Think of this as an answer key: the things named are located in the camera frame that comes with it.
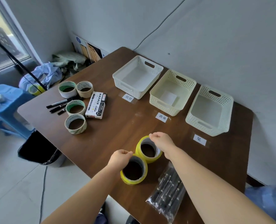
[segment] brown wooden table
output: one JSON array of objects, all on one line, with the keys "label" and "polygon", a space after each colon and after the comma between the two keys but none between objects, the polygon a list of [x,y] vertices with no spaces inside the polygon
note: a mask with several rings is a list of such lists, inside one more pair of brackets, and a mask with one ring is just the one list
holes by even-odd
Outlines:
[{"label": "brown wooden table", "polygon": [[[160,110],[149,103],[149,92],[132,104],[120,97],[120,94],[125,93],[114,85],[112,74],[136,55],[132,50],[121,47],[68,79],[75,83],[90,81],[95,91],[108,93],[103,119],[87,119],[87,129],[81,134],[72,135],[66,130],[64,121],[67,113],[58,116],[50,114],[46,109],[47,105],[63,100],[58,86],[22,105],[18,112],[91,178],[106,166],[115,150],[135,151],[143,136],[162,131],[169,134],[174,143],[197,162],[244,192],[252,111],[234,103],[229,132],[216,137],[208,136],[185,122],[200,88],[197,84],[185,108],[177,116],[170,117],[171,120],[163,123],[155,118],[155,114]],[[89,98],[84,100],[86,105],[88,102]],[[204,147],[192,140],[194,134],[206,139],[210,146]],[[145,202],[156,187],[158,177],[167,163],[168,160],[161,156],[148,165],[148,174],[142,183],[130,186],[120,179],[110,193],[110,196],[142,224],[167,223],[162,215]],[[174,223],[187,223],[187,220],[189,223],[203,223],[186,193]]]}]

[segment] black garbage bag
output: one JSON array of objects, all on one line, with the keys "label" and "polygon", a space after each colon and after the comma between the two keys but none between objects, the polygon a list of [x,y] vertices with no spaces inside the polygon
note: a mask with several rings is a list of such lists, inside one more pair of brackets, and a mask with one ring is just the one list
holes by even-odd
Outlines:
[{"label": "black garbage bag", "polygon": [[19,148],[18,157],[41,165],[54,163],[62,153],[37,130]]}]

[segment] tile floor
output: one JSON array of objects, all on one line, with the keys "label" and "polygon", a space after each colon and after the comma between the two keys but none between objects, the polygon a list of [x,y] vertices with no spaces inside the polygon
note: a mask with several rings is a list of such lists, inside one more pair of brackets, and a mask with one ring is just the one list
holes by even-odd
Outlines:
[{"label": "tile floor", "polygon": [[[0,131],[0,224],[38,224],[45,167],[17,156],[24,139]],[[48,168],[42,219],[85,185],[90,178],[70,160]],[[106,200],[110,224],[124,224],[129,213],[110,196]]]}]

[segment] plastic bag of pens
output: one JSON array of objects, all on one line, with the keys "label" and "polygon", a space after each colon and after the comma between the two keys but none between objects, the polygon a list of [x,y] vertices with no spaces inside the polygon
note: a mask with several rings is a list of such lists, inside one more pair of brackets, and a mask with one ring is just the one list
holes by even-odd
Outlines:
[{"label": "plastic bag of pens", "polygon": [[177,175],[171,162],[168,163],[163,174],[159,177],[159,184],[151,196],[146,200],[168,223],[172,223],[182,202],[186,189]]}]

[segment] basket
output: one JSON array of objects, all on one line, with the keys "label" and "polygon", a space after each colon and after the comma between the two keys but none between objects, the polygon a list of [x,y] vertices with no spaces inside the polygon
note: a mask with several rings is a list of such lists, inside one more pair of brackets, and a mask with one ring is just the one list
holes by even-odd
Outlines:
[{"label": "basket", "polygon": [[149,103],[176,116],[186,105],[195,86],[195,80],[169,69],[149,92]]},{"label": "basket", "polygon": [[162,66],[142,56],[135,56],[112,77],[117,88],[140,99],[159,78],[162,70]]},{"label": "basket", "polygon": [[202,85],[191,105],[186,122],[214,137],[228,132],[232,107],[232,96]]}]

